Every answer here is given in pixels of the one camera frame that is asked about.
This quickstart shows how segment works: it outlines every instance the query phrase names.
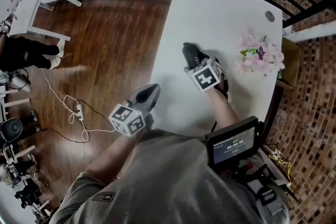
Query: shirt logo patch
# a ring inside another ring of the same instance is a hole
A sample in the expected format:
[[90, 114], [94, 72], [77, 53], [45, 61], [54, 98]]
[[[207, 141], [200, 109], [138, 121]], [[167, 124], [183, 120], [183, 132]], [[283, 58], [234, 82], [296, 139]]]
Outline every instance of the shirt logo patch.
[[93, 201], [107, 201], [111, 202], [114, 198], [114, 195], [116, 193], [110, 192], [110, 193], [98, 193], [93, 197]]

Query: shirt sleeve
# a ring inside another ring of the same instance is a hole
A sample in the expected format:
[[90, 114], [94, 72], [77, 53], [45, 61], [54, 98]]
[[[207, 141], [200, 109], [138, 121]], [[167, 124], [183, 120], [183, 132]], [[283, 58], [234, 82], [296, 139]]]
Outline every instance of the shirt sleeve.
[[72, 183], [61, 206], [51, 218], [50, 224], [63, 224], [78, 211], [92, 196], [105, 188], [103, 182], [95, 179], [87, 172], [82, 172]]

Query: white tabletop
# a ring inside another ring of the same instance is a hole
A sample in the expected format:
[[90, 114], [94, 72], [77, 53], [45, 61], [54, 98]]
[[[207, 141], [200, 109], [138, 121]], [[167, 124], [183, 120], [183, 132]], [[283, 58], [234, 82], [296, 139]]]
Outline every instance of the white tabletop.
[[[268, 10], [275, 16], [273, 23], [265, 17]], [[151, 77], [151, 83], [161, 85], [154, 127], [202, 136], [215, 121], [206, 93], [198, 91], [183, 71], [184, 42], [197, 43], [219, 59], [229, 82], [229, 102], [241, 120], [251, 115], [265, 120], [276, 72], [260, 79], [254, 73], [241, 76], [234, 71], [240, 58], [238, 39], [249, 27], [281, 48], [282, 12], [263, 0], [172, 0]]]
[[33, 25], [36, 12], [39, 8], [41, 0], [20, 0], [16, 10], [15, 15], [17, 20], [14, 18], [11, 26], [10, 36], [25, 34], [28, 32], [28, 27]]

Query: white shoe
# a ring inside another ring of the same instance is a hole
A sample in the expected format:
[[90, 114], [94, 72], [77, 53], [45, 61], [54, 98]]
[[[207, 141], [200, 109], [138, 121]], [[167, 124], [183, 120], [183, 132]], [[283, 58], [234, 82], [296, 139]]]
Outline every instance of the white shoe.
[[51, 67], [49, 69], [54, 69], [55, 67], [59, 66], [59, 64], [61, 63], [61, 58], [60, 57], [56, 57], [53, 60], [50, 60], [51, 63]]
[[59, 49], [59, 54], [56, 55], [56, 57], [63, 57], [64, 55], [64, 46], [65, 46], [65, 40], [60, 39], [59, 42], [57, 43], [57, 47]]

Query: digital timer display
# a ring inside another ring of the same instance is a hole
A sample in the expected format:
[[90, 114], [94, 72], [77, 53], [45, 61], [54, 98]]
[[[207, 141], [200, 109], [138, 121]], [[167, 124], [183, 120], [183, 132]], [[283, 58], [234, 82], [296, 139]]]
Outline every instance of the digital timer display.
[[255, 128], [213, 145], [214, 163], [220, 163], [253, 147]]

